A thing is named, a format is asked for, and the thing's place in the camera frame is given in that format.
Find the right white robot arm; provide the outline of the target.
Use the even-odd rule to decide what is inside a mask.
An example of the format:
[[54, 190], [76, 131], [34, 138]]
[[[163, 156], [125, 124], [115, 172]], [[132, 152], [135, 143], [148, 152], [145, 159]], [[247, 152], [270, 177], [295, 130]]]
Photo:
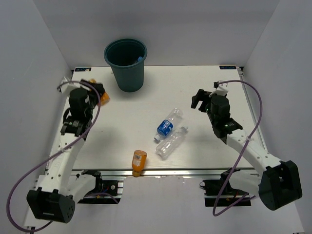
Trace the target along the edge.
[[257, 171], [252, 175], [235, 166], [220, 175], [219, 194], [237, 191], [255, 195], [263, 204], [275, 211], [302, 197], [302, 188], [297, 165], [289, 160], [282, 161], [251, 140], [243, 127], [230, 116], [230, 104], [225, 91], [207, 92], [198, 90], [192, 97], [191, 108], [205, 112], [214, 134], [227, 146], [242, 154]]

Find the orange juice bottle front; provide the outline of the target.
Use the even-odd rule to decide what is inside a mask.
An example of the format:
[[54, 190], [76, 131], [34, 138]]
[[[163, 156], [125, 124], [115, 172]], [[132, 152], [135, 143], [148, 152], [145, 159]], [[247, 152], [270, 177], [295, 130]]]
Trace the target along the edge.
[[132, 159], [132, 175], [134, 177], [139, 177], [145, 167], [145, 162], [147, 159], [147, 153], [142, 150], [135, 150]]

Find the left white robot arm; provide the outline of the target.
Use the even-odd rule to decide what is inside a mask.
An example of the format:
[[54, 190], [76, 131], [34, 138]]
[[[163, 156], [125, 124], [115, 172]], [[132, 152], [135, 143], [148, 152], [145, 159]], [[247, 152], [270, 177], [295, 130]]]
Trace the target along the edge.
[[81, 80], [79, 84], [65, 82], [60, 87], [67, 95], [68, 107], [63, 112], [57, 156], [51, 158], [49, 168], [38, 188], [30, 190], [26, 200], [36, 219], [68, 223], [75, 206], [86, 195], [103, 190], [101, 173], [85, 170], [74, 182], [70, 176], [90, 128], [94, 125], [106, 92], [102, 83]]

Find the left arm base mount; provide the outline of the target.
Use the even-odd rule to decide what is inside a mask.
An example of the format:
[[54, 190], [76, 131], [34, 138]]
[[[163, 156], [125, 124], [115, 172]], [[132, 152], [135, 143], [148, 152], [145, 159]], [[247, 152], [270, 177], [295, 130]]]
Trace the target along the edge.
[[100, 171], [84, 170], [76, 174], [79, 178], [82, 175], [90, 175], [96, 178], [95, 188], [89, 191], [78, 203], [80, 204], [118, 204], [120, 202], [120, 188], [116, 179], [104, 179]]

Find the orange juice bottle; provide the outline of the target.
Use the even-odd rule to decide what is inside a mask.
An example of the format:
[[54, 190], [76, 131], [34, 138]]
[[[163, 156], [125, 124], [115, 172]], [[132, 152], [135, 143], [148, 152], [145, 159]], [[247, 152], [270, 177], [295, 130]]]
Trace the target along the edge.
[[142, 150], [135, 150], [132, 159], [132, 175], [134, 177], [139, 177], [145, 167], [145, 162], [147, 159], [147, 153]]
[[[90, 79], [89, 82], [97, 84], [97, 81], [95, 79]], [[107, 94], [107, 92], [105, 91], [104, 94], [101, 96], [100, 105], [103, 106], [103, 105], [107, 104], [109, 101], [110, 101], [110, 97]]]

